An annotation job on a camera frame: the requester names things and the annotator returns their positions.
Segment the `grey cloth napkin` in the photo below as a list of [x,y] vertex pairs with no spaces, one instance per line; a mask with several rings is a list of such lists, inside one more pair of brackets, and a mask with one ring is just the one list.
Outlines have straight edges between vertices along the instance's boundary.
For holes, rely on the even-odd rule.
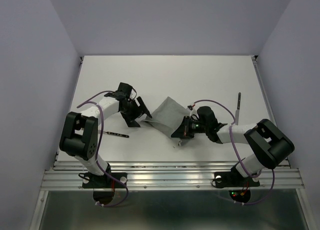
[[190,110],[183,107],[175,100],[167,97],[162,104],[151,114],[146,116],[143,122],[153,126],[155,129],[169,137],[176,146],[181,146],[182,137],[173,138],[171,135],[179,128],[185,116],[190,115]]

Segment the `black handled knife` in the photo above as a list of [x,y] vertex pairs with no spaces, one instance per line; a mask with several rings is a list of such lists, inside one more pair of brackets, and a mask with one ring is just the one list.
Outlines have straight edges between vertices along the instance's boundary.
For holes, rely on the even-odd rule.
[[237,108],[235,111],[235,124],[238,125],[239,124],[239,117],[240,117],[240,107],[241,107],[241,96],[242,94],[239,92],[238,93],[238,100],[237,100]]

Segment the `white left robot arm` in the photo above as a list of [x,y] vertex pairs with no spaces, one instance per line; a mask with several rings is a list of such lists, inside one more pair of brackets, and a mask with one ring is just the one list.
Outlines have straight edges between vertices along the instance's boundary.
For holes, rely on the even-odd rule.
[[139,128],[136,119],[152,117],[142,98],[132,97],[132,92],[136,93],[131,85],[121,82],[117,90],[99,92],[77,106],[89,108],[65,117],[59,149],[81,162],[100,187],[111,183],[110,165],[99,155],[105,120],[120,113],[128,127]]

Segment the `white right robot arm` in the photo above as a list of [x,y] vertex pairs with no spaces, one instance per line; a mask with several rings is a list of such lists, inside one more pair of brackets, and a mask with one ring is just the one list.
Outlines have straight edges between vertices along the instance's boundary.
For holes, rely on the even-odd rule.
[[214,143],[232,144],[238,158],[230,173],[235,185],[258,177],[264,168],[275,169],[295,150],[293,142],[269,119],[250,125],[221,123],[208,106],[200,107],[195,118],[185,116],[170,137],[191,139],[195,134],[205,134]]

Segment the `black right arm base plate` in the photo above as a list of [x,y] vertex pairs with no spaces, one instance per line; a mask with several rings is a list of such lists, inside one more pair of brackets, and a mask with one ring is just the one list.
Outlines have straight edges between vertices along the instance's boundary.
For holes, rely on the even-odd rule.
[[215,188],[240,188],[240,187],[259,187],[260,182],[255,182],[250,177],[243,177],[239,173],[234,172],[214,172],[214,178],[211,185]]

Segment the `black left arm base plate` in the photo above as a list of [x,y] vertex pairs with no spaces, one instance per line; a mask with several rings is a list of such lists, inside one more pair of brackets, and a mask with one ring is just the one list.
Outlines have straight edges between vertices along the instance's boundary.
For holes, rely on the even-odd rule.
[[126,185],[126,183],[119,183],[115,180],[110,179],[106,175],[97,176],[87,172],[79,173],[78,176],[82,179],[82,188],[84,189],[124,189],[124,185]]

